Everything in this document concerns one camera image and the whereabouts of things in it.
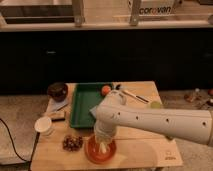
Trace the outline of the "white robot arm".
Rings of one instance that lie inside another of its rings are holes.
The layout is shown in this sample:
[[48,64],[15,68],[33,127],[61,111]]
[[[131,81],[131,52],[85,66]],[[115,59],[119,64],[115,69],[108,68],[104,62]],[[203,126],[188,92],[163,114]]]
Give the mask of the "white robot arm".
[[123,126],[213,147],[213,111],[136,108],[125,102],[125,96],[113,90],[90,109],[97,138],[112,138]]

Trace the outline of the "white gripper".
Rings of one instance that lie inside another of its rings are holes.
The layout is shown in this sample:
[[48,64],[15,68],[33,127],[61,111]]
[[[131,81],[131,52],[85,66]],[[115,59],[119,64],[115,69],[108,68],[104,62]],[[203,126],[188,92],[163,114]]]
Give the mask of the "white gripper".
[[116,135],[115,125],[97,121],[94,125],[95,141],[97,143],[110,144]]

